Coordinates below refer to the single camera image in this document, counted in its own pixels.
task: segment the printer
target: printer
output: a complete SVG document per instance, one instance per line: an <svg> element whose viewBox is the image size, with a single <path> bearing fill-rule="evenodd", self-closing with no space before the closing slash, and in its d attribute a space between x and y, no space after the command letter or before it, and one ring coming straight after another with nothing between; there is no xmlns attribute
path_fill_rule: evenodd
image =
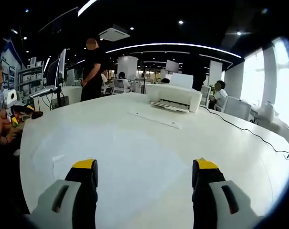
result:
<svg viewBox="0 0 289 229"><path fill-rule="evenodd" d="M172 111L196 112L202 99L199 91L170 84L147 84L145 90L152 105Z"/></svg>

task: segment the man in black shirt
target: man in black shirt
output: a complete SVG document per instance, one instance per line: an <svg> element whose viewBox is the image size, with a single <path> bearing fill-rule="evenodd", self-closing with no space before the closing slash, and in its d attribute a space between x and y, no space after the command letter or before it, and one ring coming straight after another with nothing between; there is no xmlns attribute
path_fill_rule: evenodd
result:
<svg viewBox="0 0 289 229"><path fill-rule="evenodd" d="M81 101L101 97L102 77L105 69L106 54L99 47L99 38L89 38L86 41L86 57L84 61Z"/></svg>

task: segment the desk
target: desk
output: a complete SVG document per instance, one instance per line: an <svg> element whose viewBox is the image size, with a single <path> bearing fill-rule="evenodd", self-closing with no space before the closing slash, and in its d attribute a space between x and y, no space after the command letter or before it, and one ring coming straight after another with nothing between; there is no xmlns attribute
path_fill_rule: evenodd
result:
<svg viewBox="0 0 289 229"><path fill-rule="evenodd" d="M262 136L277 150L289 151L279 135L213 112ZM137 93L76 103L26 122L20 173L30 212L56 180L52 158L59 155L97 159L97 228L193 228L191 178L197 158L216 163L226 180L234 181L250 197L251 208L259 216L277 202L289 178L284 154L275 153L248 131L201 107L188 114L153 107L146 95ZM72 159L60 170L69 171Z"/></svg>

